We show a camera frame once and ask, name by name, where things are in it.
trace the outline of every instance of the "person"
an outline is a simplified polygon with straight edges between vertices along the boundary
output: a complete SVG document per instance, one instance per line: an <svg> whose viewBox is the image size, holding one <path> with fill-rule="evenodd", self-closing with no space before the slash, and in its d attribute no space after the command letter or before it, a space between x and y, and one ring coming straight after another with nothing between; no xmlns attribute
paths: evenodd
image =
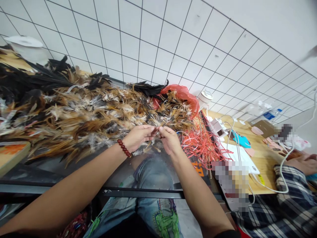
<svg viewBox="0 0 317 238"><path fill-rule="evenodd" d="M317 237L317 193L312 193L305 178L317 173L316 156L294 151L282 169L275 165L277 189L286 190L283 173L289 192L256 195L248 215L232 213L239 228L254 238Z"/></svg>
<svg viewBox="0 0 317 238"><path fill-rule="evenodd" d="M204 238L240 237L234 230L218 201L198 175L183 152L177 134L169 127L142 125L134 127L122 140L131 153L141 143L152 140L159 131L166 153L174 165L182 185L186 202L197 219ZM127 158L118 143L76 170L33 201L0 228L7 237L54 237L78 215L95 197L105 181ZM162 189L173 185L160 160L144 160L134 175L139 186L162 184ZM131 227L141 218L143 225ZM84 237L133 236L145 230L141 237L183 237L173 199L111 198Z"/></svg>

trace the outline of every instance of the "yellow label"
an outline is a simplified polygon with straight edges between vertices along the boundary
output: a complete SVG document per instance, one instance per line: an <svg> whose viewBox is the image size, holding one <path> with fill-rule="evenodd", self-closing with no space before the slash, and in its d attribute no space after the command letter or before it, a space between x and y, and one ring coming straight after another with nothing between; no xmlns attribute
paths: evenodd
<svg viewBox="0 0 317 238"><path fill-rule="evenodd" d="M263 177L261 175L258 175L258 177L260 178L261 183L265 186L265 182L264 182Z"/></svg>

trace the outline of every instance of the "white tile wall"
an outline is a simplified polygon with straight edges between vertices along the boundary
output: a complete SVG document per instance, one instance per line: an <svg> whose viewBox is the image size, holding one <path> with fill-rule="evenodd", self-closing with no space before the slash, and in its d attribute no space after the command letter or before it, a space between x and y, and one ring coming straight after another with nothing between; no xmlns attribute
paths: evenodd
<svg viewBox="0 0 317 238"><path fill-rule="evenodd" d="M201 0L0 0L0 21L0 44L29 35L87 72L206 89L220 113L264 100L281 122L314 105L314 75Z"/></svg>

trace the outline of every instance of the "plaid shirt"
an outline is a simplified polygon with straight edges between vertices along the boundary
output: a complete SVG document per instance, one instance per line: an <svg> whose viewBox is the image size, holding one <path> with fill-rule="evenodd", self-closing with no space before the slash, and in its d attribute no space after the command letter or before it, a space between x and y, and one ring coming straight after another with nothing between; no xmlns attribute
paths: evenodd
<svg viewBox="0 0 317 238"><path fill-rule="evenodd" d="M284 191L280 166L275 165L276 186ZM283 166L288 193L256 195L249 215L232 213L235 223L250 237L311 237L317 228L317 194L313 194L305 175L291 166Z"/></svg>

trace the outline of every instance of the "checkered sleeve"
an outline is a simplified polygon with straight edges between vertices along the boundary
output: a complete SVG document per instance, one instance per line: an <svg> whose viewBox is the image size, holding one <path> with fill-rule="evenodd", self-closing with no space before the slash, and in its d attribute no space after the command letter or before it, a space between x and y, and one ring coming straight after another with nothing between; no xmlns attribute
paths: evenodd
<svg viewBox="0 0 317 238"><path fill-rule="evenodd" d="M278 190L285 191L280 165L275 165L274 170ZM289 192L277 194L280 211L293 225L311 234L317 226L317 197L309 189L303 172L292 166L283 166L282 173Z"/></svg>

